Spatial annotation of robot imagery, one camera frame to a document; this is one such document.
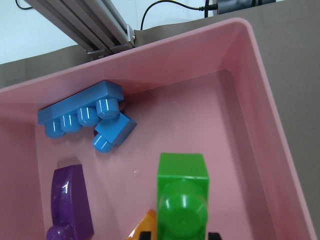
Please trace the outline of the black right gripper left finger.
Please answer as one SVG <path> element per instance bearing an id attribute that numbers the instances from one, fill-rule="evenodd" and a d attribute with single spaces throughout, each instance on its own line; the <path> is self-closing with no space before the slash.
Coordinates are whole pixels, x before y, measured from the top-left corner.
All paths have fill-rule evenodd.
<path id="1" fill-rule="evenodd" d="M 139 240 L 151 240 L 152 232 L 151 231 L 141 231 L 139 234 Z"/>

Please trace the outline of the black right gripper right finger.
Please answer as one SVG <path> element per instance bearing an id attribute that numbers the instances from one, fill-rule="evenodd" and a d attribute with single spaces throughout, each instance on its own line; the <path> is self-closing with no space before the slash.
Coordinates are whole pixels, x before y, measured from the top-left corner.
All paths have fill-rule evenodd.
<path id="1" fill-rule="evenodd" d="M 221 235 L 218 232 L 208 232 L 208 240 L 222 240 Z"/>

